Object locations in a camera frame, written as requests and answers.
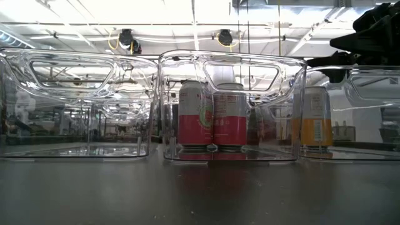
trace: cable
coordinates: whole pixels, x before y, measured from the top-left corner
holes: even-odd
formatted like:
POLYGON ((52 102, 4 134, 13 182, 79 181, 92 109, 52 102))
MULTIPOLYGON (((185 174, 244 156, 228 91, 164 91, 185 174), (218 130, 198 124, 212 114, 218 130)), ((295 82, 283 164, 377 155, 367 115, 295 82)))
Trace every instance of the cable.
POLYGON ((110 39, 108 39, 108 46, 109 46, 111 49, 116 50, 116 49, 118 48, 118 44, 119 44, 119 34, 118 34, 118 38, 117 38, 117 44, 115 45, 115 47, 112 47, 112 46, 111 46, 110 39))

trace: table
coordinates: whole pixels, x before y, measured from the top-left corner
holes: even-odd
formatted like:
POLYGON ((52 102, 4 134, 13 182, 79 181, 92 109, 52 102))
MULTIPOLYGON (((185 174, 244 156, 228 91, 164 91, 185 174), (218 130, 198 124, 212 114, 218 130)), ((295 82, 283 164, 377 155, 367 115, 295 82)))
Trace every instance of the table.
POLYGON ((399 224, 400 163, 0 161, 0 224, 399 224))

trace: pink can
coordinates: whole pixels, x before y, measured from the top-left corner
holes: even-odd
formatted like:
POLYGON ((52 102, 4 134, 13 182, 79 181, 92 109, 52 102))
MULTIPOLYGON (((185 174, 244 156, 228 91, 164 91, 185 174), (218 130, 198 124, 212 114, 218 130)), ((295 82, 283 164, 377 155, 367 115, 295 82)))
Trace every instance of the pink can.
MULTIPOLYGON (((219 89, 243 90, 238 83, 217 85, 219 89)), ((214 94, 214 136, 213 142, 221 151, 235 151, 246 145, 247 102, 244 93, 214 94)))
POLYGON ((212 144, 213 96, 205 84, 183 83, 179 90, 178 115, 178 143, 189 149, 204 149, 212 144))

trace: aluminum can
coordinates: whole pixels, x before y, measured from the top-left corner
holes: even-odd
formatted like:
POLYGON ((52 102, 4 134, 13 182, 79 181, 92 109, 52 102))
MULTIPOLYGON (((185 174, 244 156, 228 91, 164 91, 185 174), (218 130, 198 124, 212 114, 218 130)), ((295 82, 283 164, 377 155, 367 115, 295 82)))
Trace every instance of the aluminum can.
MULTIPOLYGON (((238 83, 223 83, 219 89, 243 90, 238 83)), ((221 151, 237 151, 246 145, 247 102, 244 93, 216 92, 214 94, 213 143, 221 151)))
POLYGON ((213 96, 199 81, 186 81, 179 90, 177 141, 185 148, 212 144, 213 96))
POLYGON ((301 144, 309 149, 333 145, 331 103, 325 87, 304 90, 301 144))

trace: clear plastic bin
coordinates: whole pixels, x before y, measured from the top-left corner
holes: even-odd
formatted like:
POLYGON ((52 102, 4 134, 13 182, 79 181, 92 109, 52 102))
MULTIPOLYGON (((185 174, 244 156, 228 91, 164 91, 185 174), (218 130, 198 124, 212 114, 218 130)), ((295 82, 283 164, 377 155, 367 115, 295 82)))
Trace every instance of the clear plastic bin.
POLYGON ((164 157, 296 160, 305 68, 304 61, 284 57, 206 51, 162 54, 164 157))
POLYGON ((0 61, 0 156, 149 154, 156 63, 36 49, 1 49, 0 61))
POLYGON ((400 159, 400 67, 307 70, 301 155, 317 159, 400 159), (343 77, 330 83, 329 77, 343 77))

